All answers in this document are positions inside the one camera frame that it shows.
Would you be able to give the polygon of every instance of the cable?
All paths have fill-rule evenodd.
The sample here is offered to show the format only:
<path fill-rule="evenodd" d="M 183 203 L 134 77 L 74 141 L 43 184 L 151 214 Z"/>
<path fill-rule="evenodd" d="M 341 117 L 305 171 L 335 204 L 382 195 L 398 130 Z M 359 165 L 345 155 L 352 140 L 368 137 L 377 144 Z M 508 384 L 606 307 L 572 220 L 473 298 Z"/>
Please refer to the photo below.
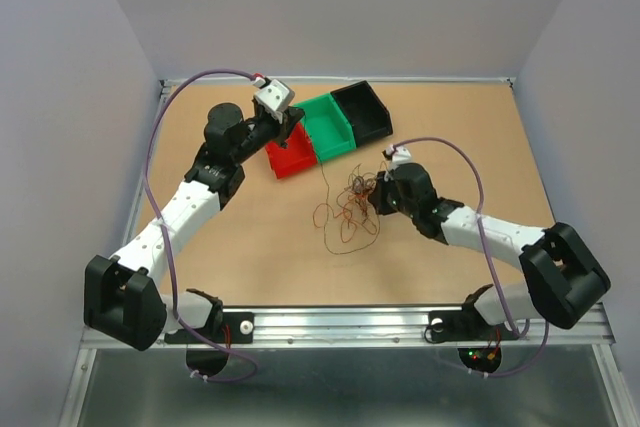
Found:
<path fill-rule="evenodd" d="M 333 209 L 331 209 L 331 206 L 329 205 L 329 195 L 330 195 L 330 193 L 331 193 L 331 186 L 329 185 L 329 181 L 327 180 L 327 176 L 326 176 L 326 174 L 325 174 L 325 172 L 324 172 L 324 163 L 323 163 L 323 162 L 318 162 L 318 163 L 320 164 L 320 172 L 322 173 L 322 178 L 324 179 L 324 183 L 325 183 L 325 185 L 327 186 L 327 195 L 326 195 L 325 201 L 324 201 L 323 203 L 319 204 L 319 205 L 316 207 L 316 209 L 314 210 L 314 212 L 313 212 L 313 217 L 314 217 L 314 225 L 315 225 L 316 227 L 320 227 L 320 226 L 318 226 L 318 225 L 315 223 L 315 214 L 316 214 L 316 212 L 318 211 L 318 208 L 319 208 L 319 207 L 321 207 L 321 206 L 323 206 L 323 205 L 326 205 L 326 206 L 327 206 L 327 216 L 326 216 L 326 220 L 325 220 L 325 222 L 324 222 L 324 225 L 322 226 L 322 228 L 323 228 L 323 238 L 324 238 L 324 247 L 325 247 L 325 249 L 327 250 L 327 252 L 329 252 L 330 254 L 333 254 L 333 255 L 346 255 L 346 254 L 352 254 L 352 253 L 354 253 L 354 252 L 358 252 L 358 251 L 360 251 L 360 250 L 364 250 L 364 249 L 366 249 L 367 247 L 370 247 L 371 245 L 373 245 L 373 244 L 375 243 L 375 241 L 378 239 L 378 237 L 379 237 L 379 235 L 380 235 L 380 219 L 378 218 L 378 214 L 377 214 L 377 213 L 376 213 L 376 219 L 378 219 L 378 222 L 377 222 L 377 225 L 376 225 L 376 224 L 374 224 L 374 226 L 376 226 L 377 228 L 376 228 L 375 233 L 374 233 L 374 234 L 372 234 L 372 235 L 374 235 L 374 237 L 373 237 L 373 239 L 371 240 L 371 242 L 369 242 L 368 244 L 365 244 L 365 245 L 363 245 L 363 246 L 361 246 L 361 247 L 357 247 L 357 248 L 355 248 L 355 249 L 348 250 L 348 251 L 346 251 L 346 252 L 336 252 L 335 250 L 331 249 L 331 247 L 329 247 L 329 243 L 327 242 L 327 224 L 329 223 L 329 210 L 333 210 Z M 351 184 L 351 182 L 352 182 L 352 180 L 353 180 L 353 179 L 352 179 L 352 176 L 353 176 L 353 175 L 354 175 L 354 172 L 352 171 L 352 172 L 351 172 L 351 174 L 349 175 L 349 183 L 350 183 L 350 185 L 349 185 L 349 186 L 347 186 L 347 187 L 346 187 L 346 189 L 345 189 L 343 192 L 341 192 L 341 193 L 338 195 L 338 197 L 336 198 L 336 202 L 338 203 L 338 205 L 339 205 L 339 206 L 341 206 L 341 204 L 338 202 L 338 199 L 340 198 L 340 196 L 341 196 L 341 195 L 343 195 L 345 192 L 347 192 L 347 191 L 348 191 L 348 189 L 350 189 L 351 187 L 353 187 L 353 185 Z M 335 218 L 340 217 L 341 215 L 344 215 L 344 207 L 343 207 L 343 206 L 341 206 L 341 207 L 343 208 L 343 211 L 342 211 L 342 212 L 340 212 L 338 215 L 334 214 L 334 216 L 333 216 L 333 217 L 334 217 L 334 219 L 335 219 Z M 340 236 L 341 236 L 341 240 L 343 241 L 343 243 L 347 243 L 347 242 L 348 242 L 348 241 L 347 241 L 347 242 L 345 242 L 345 241 L 344 241 L 344 238 L 342 237 L 342 228 L 343 228 L 343 226 L 345 225 L 345 222 L 347 222 L 347 224 L 348 224 L 349 222 L 353 222 L 353 223 L 355 223 L 355 221 L 351 220 L 349 217 L 346 217 L 345 219 L 343 219 L 343 222 L 342 222 L 341 227 L 340 227 L 340 229 L 341 229 L 341 230 L 340 230 Z"/>
<path fill-rule="evenodd" d="M 230 349 L 231 348 L 231 343 L 232 343 L 232 340 L 231 340 L 231 328 L 229 327 L 229 324 L 227 324 L 226 327 L 227 327 L 227 335 L 225 337 L 228 339 L 228 341 L 227 341 L 227 349 Z"/>
<path fill-rule="evenodd" d="M 491 352 L 493 355 L 496 355 L 498 353 L 498 349 L 500 348 L 500 342 L 502 342 L 502 339 L 500 338 L 500 329 L 496 329 L 496 335 L 497 335 L 497 341 L 496 341 L 496 348 L 493 349 L 493 352 Z"/>
<path fill-rule="evenodd" d="M 198 333 L 193 327 L 191 327 L 190 325 L 188 325 L 184 320 L 182 320 L 182 318 L 180 317 L 180 314 L 178 312 L 178 278 L 176 276 L 176 266 L 175 266 L 175 260 L 173 257 L 173 250 L 171 248 L 171 240 L 169 238 L 169 231 L 167 230 L 166 225 L 164 224 L 164 218 L 162 217 L 162 210 L 160 210 L 160 207 L 158 206 L 158 203 L 156 202 L 155 197 L 153 196 L 153 192 L 151 191 L 151 187 L 149 185 L 149 167 L 151 165 L 151 154 L 153 151 L 153 144 L 155 142 L 155 138 L 158 134 L 158 129 L 160 127 L 160 124 L 162 123 L 162 119 L 165 115 L 165 113 L 167 112 L 167 110 L 169 109 L 169 106 L 171 105 L 171 103 L 175 100 L 175 98 L 180 94 L 180 92 L 182 92 L 188 85 L 192 84 L 193 82 L 195 82 L 196 80 L 202 78 L 202 77 L 207 77 L 209 75 L 219 75 L 219 74 L 231 74 L 231 75 L 238 75 L 240 77 L 245 77 L 251 81 L 255 80 L 256 75 L 252 75 L 249 74 L 248 72 L 243 72 L 241 70 L 235 70 L 235 69 L 213 69 L 213 70 L 205 70 L 204 72 L 200 72 L 198 74 L 195 74 L 191 77 L 189 77 L 187 80 L 185 80 L 182 84 L 180 84 L 176 90 L 173 91 L 173 93 L 169 96 L 169 98 L 167 99 L 167 101 L 164 103 L 164 105 L 160 108 L 160 112 L 158 113 L 158 115 L 156 116 L 154 122 L 153 122 L 153 127 L 151 129 L 151 138 L 149 139 L 149 145 L 147 148 L 147 157 L 144 163 L 144 167 L 143 167 L 143 171 L 142 171 L 142 185 L 144 187 L 144 191 L 147 195 L 147 198 L 149 199 L 149 203 L 151 204 L 151 208 L 153 209 L 153 213 L 155 214 L 156 218 L 160 221 L 159 225 L 160 225 L 160 231 L 162 232 L 162 239 L 164 241 L 164 244 L 166 246 L 166 256 L 167 256 L 167 264 L 169 266 L 169 275 L 171 277 L 171 296 L 173 299 L 173 308 L 172 308 L 172 314 L 175 317 L 175 319 L 178 321 L 178 323 L 182 326 L 182 328 L 184 330 L 186 330 L 187 332 L 189 332 L 193 337 L 195 337 L 197 340 L 199 340 L 200 342 L 209 345 L 210 347 L 213 347 L 214 349 L 223 352 L 225 354 L 227 354 L 228 356 L 235 356 L 238 357 L 239 359 L 243 359 L 245 361 L 247 361 L 249 364 L 251 364 L 252 369 L 250 372 L 246 373 L 246 374 L 242 374 L 239 375 L 237 377 L 231 377 L 231 378 L 226 378 L 226 379 L 218 379 L 215 377 L 207 377 L 205 375 L 201 375 L 199 372 L 197 371 L 192 371 L 191 375 L 192 377 L 198 377 L 203 379 L 205 382 L 220 382 L 220 383 L 232 383 L 232 382 L 240 382 L 242 380 L 246 380 L 250 377 L 253 377 L 257 372 L 258 372 L 258 363 L 253 359 L 253 357 L 246 355 L 246 354 L 242 354 L 240 352 L 236 352 L 235 350 L 223 347 L 219 344 L 216 344 L 215 342 L 213 342 L 212 340 L 207 339 L 206 337 L 202 336 L 200 333 Z"/>
<path fill-rule="evenodd" d="M 544 335 L 542 337 L 542 342 L 540 343 L 540 346 L 538 347 L 538 350 L 536 350 L 536 353 L 533 354 L 533 357 L 531 357 L 529 360 L 527 360 L 525 363 L 523 363 L 522 365 L 515 367 L 513 369 L 507 370 L 505 372 L 494 372 L 493 374 L 489 374 L 488 372 L 480 372 L 478 370 L 473 370 L 470 369 L 468 367 L 463 367 L 459 364 L 455 364 L 453 362 L 449 362 L 448 360 L 444 360 L 441 359 L 439 356 L 437 357 L 437 361 L 442 363 L 442 364 L 446 364 L 450 367 L 454 367 L 456 369 L 459 370 L 464 370 L 465 372 L 468 372 L 469 374 L 477 374 L 480 377 L 485 377 L 485 378 L 492 378 L 492 379 L 499 379 L 499 378 L 504 378 L 504 377 L 510 377 L 512 375 L 515 374 L 519 374 L 520 372 L 523 372 L 525 370 L 527 370 L 529 367 L 531 367 L 533 364 L 535 364 L 539 359 L 540 356 L 542 355 L 542 352 L 544 351 L 545 347 L 547 346 L 547 342 L 549 341 L 549 322 L 545 321 L 544 324 Z"/>
<path fill-rule="evenodd" d="M 360 174 L 360 165 L 361 164 L 358 164 L 351 171 L 347 179 L 347 186 L 336 196 L 335 202 L 340 208 L 340 211 L 336 214 L 328 202 L 322 202 L 316 206 L 312 215 L 313 225 L 316 228 L 325 228 L 327 226 L 329 222 L 329 212 L 331 212 L 333 219 L 342 218 L 342 222 L 340 223 L 340 240 L 343 244 L 349 243 L 354 238 L 358 228 L 362 228 L 370 235 L 376 235 L 380 224 L 375 209 L 374 213 L 376 214 L 375 218 L 377 222 L 371 220 L 369 216 L 370 207 L 372 208 L 373 206 L 369 204 L 368 197 L 376 187 L 376 174 L 373 172 Z M 327 209 L 327 216 L 324 223 L 319 225 L 316 222 L 316 214 L 321 207 Z M 354 218 L 354 210 L 360 214 L 362 220 L 356 220 Z M 347 227 L 347 231 L 351 231 L 351 235 L 346 239 L 345 227 Z"/>
<path fill-rule="evenodd" d="M 496 328 L 496 341 L 498 342 L 499 339 L 500 339 L 500 329 Z M 489 334 L 489 342 L 487 343 L 485 350 L 491 348 L 491 344 L 493 344 L 493 332 Z"/>
<path fill-rule="evenodd" d="M 513 315 L 511 315 L 511 311 L 509 310 L 509 306 L 507 305 L 507 300 L 504 296 L 504 291 L 502 290 L 502 285 L 500 284 L 500 279 L 498 279 L 498 273 L 496 272 L 496 267 L 493 263 L 493 257 L 491 256 L 491 249 L 489 247 L 489 242 L 487 240 L 487 234 L 484 230 L 484 225 L 482 223 L 482 209 L 484 207 L 484 187 L 482 185 L 482 180 L 480 179 L 480 173 L 476 168 L 475 164 L 471 160 L 471 158 L 465 154 L 460 147 L 455 145 L 453 142 L 450 142 L 446 139 L 440 137 L 417 137 L 415 139 L 403 140 L 402 142 L 398 142 L 397 144 L 393 144 L 394 149 L 397 147 L 402 147 L 403 145 L 413 144 L 416 142 L 438 142 L 441 144 L 445 144 L 455 150 L 460 156 L 465 160 L 465 162 L 469 165 L 473 172 L 473 176 L 476 179 L 476 183 L 478 185 L 478 207 L 476 207 L 476 223 L 478 224 L 478 232 L 480 234 L 480 243 L 482 244 L 482 251 L 484 253 L 485 260 L 487 261 L 487 265 L 489 266 L 489 272 L 491 273 L 491 279 L 493 280 L 493 285 L 496 288 L 496 292 L 498 294 L 498 298 L 500 299 L 500 305 L 504 310 L 505 317 L 507 318 L 507 323 L 509 324 L 509 328 L 511 332 L 514 333 L 518 338 L 522 338 L 527 331 L 529 330 L 529 320 L 526 321 L 525 327 L 522 332 L 518 329 L 515 321 L 513 320 Z"/>

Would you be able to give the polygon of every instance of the screw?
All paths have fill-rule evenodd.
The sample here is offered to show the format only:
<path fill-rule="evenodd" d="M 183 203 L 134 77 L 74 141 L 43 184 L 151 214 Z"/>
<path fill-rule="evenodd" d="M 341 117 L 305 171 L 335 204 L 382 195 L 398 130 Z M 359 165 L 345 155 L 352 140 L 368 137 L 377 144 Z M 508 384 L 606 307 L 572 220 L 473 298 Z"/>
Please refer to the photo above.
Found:
<path fill-rule="evenodd" d="M 240 332 L 242 332 L 244 335 L 249 335 L 251 332 L 253 332 L 253 323 L 248 320 L 243 320 L 242 322 L 240 322 Z"/>
<path fill-rule="evenodd" d="M 431 321 L 431 330 L 438 333 L 442 332 L 444 330 L 444 326 L 442 324 L 442 319 L 436 317 Z"/>

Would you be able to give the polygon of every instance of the wooden tabletop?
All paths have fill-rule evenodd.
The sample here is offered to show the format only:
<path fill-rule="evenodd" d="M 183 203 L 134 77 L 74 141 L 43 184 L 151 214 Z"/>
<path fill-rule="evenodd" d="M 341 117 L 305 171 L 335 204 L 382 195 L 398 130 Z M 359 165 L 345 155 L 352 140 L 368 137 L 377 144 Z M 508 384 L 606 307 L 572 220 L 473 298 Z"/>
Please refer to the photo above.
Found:
<path fill-rule="evenodd" d="M 342 85 L 295 85 L 296 101 Z M 444 137 L 478 167 L 485 187 L 484 213 L 521 224 L 548 226 L 552 215 L 511 90 L 502 84 L 380 83 L 373 88 L 391 113 L 393 136 L 323 165 L 331 203 L 350 172 L 375 172 L 390 142 L 416 136 Z M 175 192 L 203 142 L 207 112 L 233 102 L 252 114 L 253 87 L 194 85 L 166 115 L 155 150 L 151 185 L 161 205 Z M 469 167 L 448 147 L 410 147 L 430 173 L 438 194 L 475 208 L 477 187 Z M 177 259 L 179 289 L 198 288 L 226 305 L 385 305 L 461 302 L 490 283 L 481 254 L 422 237 L 400 214 L 381 217 L 376 241 L 362 250 L 333 255 L 312 214 L 325 201 L 322 169 L 276 180 L 266 153 L 245 164 L 246 179 L 229 205 L 203 227 Z M 151 220 L 148 202 L 139 227 Z M 317 219 L 324 220 L 319 212 Z M 329 248 L 343 252 L 371 243 L 359 229 L 343 244 L 340 219 L 327 227 Z M 504 283 L 522 278 L 497 263 Z M 168 277 L 161 286 L 169 292 Z"/>

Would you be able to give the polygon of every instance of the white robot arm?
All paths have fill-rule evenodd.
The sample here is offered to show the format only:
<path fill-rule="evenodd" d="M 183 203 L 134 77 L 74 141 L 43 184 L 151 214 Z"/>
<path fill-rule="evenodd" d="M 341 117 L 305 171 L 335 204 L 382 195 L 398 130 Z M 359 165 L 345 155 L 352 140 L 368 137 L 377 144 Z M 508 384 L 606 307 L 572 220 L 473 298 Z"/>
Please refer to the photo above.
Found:
<path fill-rule="evenodd" d="M 529 227 L 479 214 L 460 202 L 438 197 L 426 170 L 406 147 L 383 153 L 390 166 L 377 175 L 369 202 L 380 215 L 401 212 L 427 238 L 484 252 L 522 270 L 525 281 L 503 289 L 513 320 L 542 318 L 570 329 L 610 289 L 611 282 L 580 236 L 569 225 Z M 436 343 L 471 339 L 506 320 L 495 285 L 471 294 L 461 311 L 434 312 L 443 320 Z"/>
<path fill-rule="evenodd" d="M 233 104 L 211 109 L 205 142 L 162 211 L 174 256 L 233 197 L 244 180 L 242 162 L 269 141 L 284 145 L 304 115 L 288 107 L 293 93 L 284 84 L 267 79 L 261 87 L 250 119 Z M 479 252 L 488 246 L 493 257 L 521 269 L 525 281 L 503 289 L 515 320 L 543 318 L 569 329 L 609 290 L 606 273 L 570 226 L 556 223 L 543 229 L 483 215 L 483 236 L 476 211 L 438 197 L 429 174 L 405 147 L 391 146 L 384 155 L 390 166 L 377 174 L 369 196 L 378 214 L 403 213 L 429 239 Z M 94 257 L 85 270 L 85 324 L 138 350 L 150 347 L 163 332 L 181 329 L 169 315 L 173 299 L 157 289 L 168 269 L 158 222 L 150 222 L 110 258 Z M 496 286 L 485 286 L 471 294 L 462 309 L 432 313 L 443 321 L 433 340 L 481 338 L 504 323 L 498 294 Z M 222 315 L 222 303 L 203 292 L 181 293 L 179 304 L 181 320 L 196 329 Z"/>
<path fill-rule="evenodd" d="M 157 286 L 168 269 L 160 222 L 168 231 L 173 256 L 218 214 L 244 180 L 242 163 L 275 141 L 285 146 L 304 112 L 290 107 L 294 93 L 276 79 L 257 78 L 254 117 L 244 119 L 234 104 L 211 109 L 205 142 L 178 190 L 162 210 L 162 221 L 151 221 L 129 244 L 109 258 L 95 256 L 85 269 L 84 322 L 138 350 L 145 350 L 163 332 L 181 329 L 174 302 Z M 179 294 L 180 319 L 193 328 L 221 315 L 222 303 L 203 292 Z"/>

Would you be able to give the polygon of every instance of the brown wire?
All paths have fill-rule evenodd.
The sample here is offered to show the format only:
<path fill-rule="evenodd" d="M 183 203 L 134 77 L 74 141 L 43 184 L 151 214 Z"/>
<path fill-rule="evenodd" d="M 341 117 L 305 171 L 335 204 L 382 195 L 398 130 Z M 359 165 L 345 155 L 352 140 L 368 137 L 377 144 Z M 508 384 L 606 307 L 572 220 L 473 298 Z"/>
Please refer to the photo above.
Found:
<path fill-rule="evenodd" d="M 227 349 L 231 348 L 231 328 L 229 324 L 227 324 L 227 332 L 225 334 L 225 338 L 227 339 Z"/>
<path fill-rule="evenodd" d="M 498 353 L 498 349 L 500 348 L 500 342 L 502 342 L 502 338 L 500 338 L 500 329 L 496 328 L 496 335 L 498 336 L 498 341 L 496 342 L 496 348 L 493 349 L 492 354 L 496 355 Z"/>
<path fill-rule="evenodd" d="M 344 187 L 344 189 L 336 196 L 335 203 L 340 209 L 336 212 L 336 210 L 334 210 L 334 208 L 329 204 L 331 187 L 325 175 L 322 163 L 320 163 L 320 170 L 327 186 L 327 196 L 325 201 L 318 204 L 313 211 L 313 225 L 316 228 L 323 229 L 325 248 L 331 254 L 344 255 L 369 247 L 377 240 L 378 235 L 380 234 L 380 219 L 378 218 L 378 214 L 375 212 L 375 209 L 371 204 L 369 204 L 367 199 L 369 194 L 371 194 L 375 189 L 376 174 L 372 172 L 360 174 L 360 164 L 358 164 L 349 174 L 347 186 Z M 316 222 L 316 217 L 318 210 L 320 210 L 321 207 L 326 208 L 327 214 L 324 223 L 319 224 Z M 336 252 L 331 249 L 327 242 L 327 225 L 331 219 L 336 220 L 339 218 L 342 219 L 340 222 L 340 240 L 343 244 L 351 242 L 358 229 L 362 229 L 369 235 L 373 236 L 371 242 L 346 252 Z"/>

